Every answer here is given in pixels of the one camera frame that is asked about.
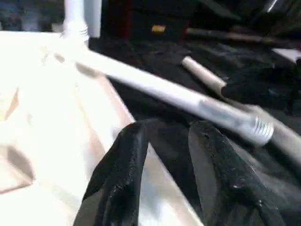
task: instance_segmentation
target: white pole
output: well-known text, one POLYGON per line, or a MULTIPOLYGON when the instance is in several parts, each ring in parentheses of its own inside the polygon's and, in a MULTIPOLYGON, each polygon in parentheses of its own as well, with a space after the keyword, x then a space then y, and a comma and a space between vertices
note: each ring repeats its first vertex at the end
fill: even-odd
POLYGON ((89 41, 88 26, 85 22, 85 0, 65 0, 63 37, 86 45, 89 41))
POLYGON ((254 115, 181 85, 171 83, 88 49, 73 49, 67 43, 61 43, 55 48, 52 51, 57 56, 75 62, 79 67, 84 66, 91 70, 92 76, 100 73, 106 74, 134 89, 230 129, 256 145, 265 145, 273 134, 274 128, 271 123, 262 122, 254 115))

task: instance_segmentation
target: black cloth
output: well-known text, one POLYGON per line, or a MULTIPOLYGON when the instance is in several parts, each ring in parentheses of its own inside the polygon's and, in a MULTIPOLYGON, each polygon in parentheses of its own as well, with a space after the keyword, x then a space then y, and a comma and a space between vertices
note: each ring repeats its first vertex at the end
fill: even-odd
MULTIPOLYGON (((161 41, 150 43, 108 39, 92 45, 91 48, 94 51, 103 53, 129 65, 149 71, 159 77, 179 83, 197 92, 208 94, 213 97, 216 96, 202 83, 196 80, 193 75, 181 67, 179 62, 181 57, 184 57, 186 54, 192 55, 196 61, 208 67, 227 82, 233 81, 236 75, 239 74, 240 70, 245 70, 250 66, 257 65, 259 62, 265 65, 291 65, 290 61, 278 56, 265 47, 237 46, 228 43, 170 43, 161 41)), ((136 120, 144 120, 153 117, 161 119, 160 121, 154 121, 153 123, 147 124, 146 127, 151 131, 148 138, 154 146, 158 156, 174 177, 175 182, 192 204, 199 217, 202 218, 205 223, 210 223, 210 211, 213 211, 215 213, 219 213, 218 216, 215 215, 217 219, 227 220, 224 223, 218 220, 210 225, 273 225, 273 222, 271 223, 267 221, 271 215, 269 215, 269 213, 267 213, 267 215, 262 215, 264 210, 260 212, 260 209, 255 208, 254 200, 252 202, 250 202, 250 200, 245 202, 245 196, 247 196, 247 193, 243 193, 242 198, 239 198, 233 197, 233 194, 236 196, 237 193, 233 193, 232 191, 217 189, 217 193, 215 194, 212 190, 211 193, 205 194, 211 197, 222 197, 222 199, 223 197, 229 196, 231 199, 229 203, 234 203, 232 205, 233 208, 229 207, 230 211, 225 209, 223 209, 225 210, 223 211, 220 206, 224 205, 216 205, 213 209, 207 207, 209 202, 204 202, 202 199, 206 195, 200 193, 199 190, 200 184, 204 184, 204 186, 206 186, 206 181, 204 178, 198 176, 209 175, 211 172, 212 176, 210 178, 213 181, 215 180, 215 183, 217 184, 216 186, 223 185, 223 188, 227 187, 230 177, 223 178, 222 175, 227 174, 227 171, 221 172, 221 169, 219 168, 214 168, 213 171, 210 171, 209 169, 193 171, 193 169, 196 169, 195 164, 192 164, 193 161, 191 161, 190 157, 191 150, 189 137, 191 127, 200 120, 199 118, 117 82, 112 81, 112 84, 136 120)), ((286 115, 277 109, 266 110, 297 133, 301 132, 300 117, 286 115)), ((244 152, 251 155, 248 156, 247 159, 252 160, 255 158, 259 162, 262 162, 263 165, 267 165, 268 171, 270 170, 272 174, 280 174, 282 181, 277 179, 278 186, 285 187, 287 181, 289 181, 289 183, 293 183, 294 186, 299 187, 298 182, 300 181, 300 177, 294 174, 294 170, 289 167, 281 154, 278 155, 278 152, 274 147, 267 146, 262 148, 253 148, 241 143, 239 139, 228 132, 224 130, 222 130, 222 132, 232 139, 233 142, 231 145, 238 145, 242 150, 244 150, 244 152)), ((229 148, 228 144, 225 144, 225 147, 222 146, 224 142, 223 139, 218 138, 214 140, 216 140, 216 142, 221 142, 219 147, 215 147, 217 152, 220 149, 222 152, 225 152, 226 149, 229 148)), ((211 151, 211 149, 207 147, 209 146, 206 145, 203 152, 211 151)), ((233 156, 238 155, 233 152, 232 149, 230 151, 233 156)), ((240 156, 236 156, 235 158, 237 159, 238 166, 246 166, 243 169, 245 171, 242 171, 241 173, 249 175, 249 169, 252 166, 252 161, 244 163, 245 160, 240 156)), ((222 157, 218 157, 217 159, 219 161, 223 161, 222 157)), ((214 165, 214 162, 217 162, 217 159, 208 160, 207 165, 214 165)), ((265 182, 266 181, 264 180, 261 181, 260 186, 264 185, 265 182)), ((290 187, 286 188, 288 189, 285 189, 284 191, 290 193, 290 187)), ((286 214, 284 217, 282 216, 282 213, 277 216, 281 216, 282 222, 284 221, 286 225, 298 225, 291 224, 290 221, 287 221, 287 219, 289 219, 288 216, 293 213, 293 211, 289 210, 288 213, 289 214, 286 214)))

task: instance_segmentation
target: white pvc pipe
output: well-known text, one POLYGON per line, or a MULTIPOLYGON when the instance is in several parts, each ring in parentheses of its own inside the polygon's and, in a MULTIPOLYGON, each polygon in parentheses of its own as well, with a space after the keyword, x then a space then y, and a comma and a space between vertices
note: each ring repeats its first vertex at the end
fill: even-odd
POLYGON ((225 81, 217 77, 204 66, 198 64, 190 56, 187 56, 182 60, 182 65, 218 95, 221 95, 222 87, 227 85, 225 81))
POLYGON ((85 48, 74 49, 63 43, 52 50, 66 60, 73 60, 79 67, 90 69, 92 76, 104 73, 132 88, 230 129, 256 145, 266 144, 273 134, 272 124, 264 123, 253 115, 104 55, 85 48))
POLYGON ((65 20, 63 37, 74 41, 88 43, 88 26, 85 22, 84 0, 65 0, 65 20))

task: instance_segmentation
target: white surface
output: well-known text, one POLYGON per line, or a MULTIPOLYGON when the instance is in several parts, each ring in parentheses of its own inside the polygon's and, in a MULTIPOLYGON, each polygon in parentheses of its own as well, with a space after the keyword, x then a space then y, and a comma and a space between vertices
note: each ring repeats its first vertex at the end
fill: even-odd
POLYGON ((296 49, 275 48, 273 51, 295 63, 297 58, 301 57, 301 52, 296 49))
MULTIPOLYGON (((11 69, 6 76, 17 76, 20 104, 0 124, 0 145, 20 151, 35 178, 26 188, 0 195, 0 225, 72 225, 94 167, 120 129, 134 121, 105 77, 89 77, 51 54, 41 63, 41 46, 57 37, 0 32, 0 57, 11 69)), ((151 148, 142 176, 139 223, 202 226, 151 148)))

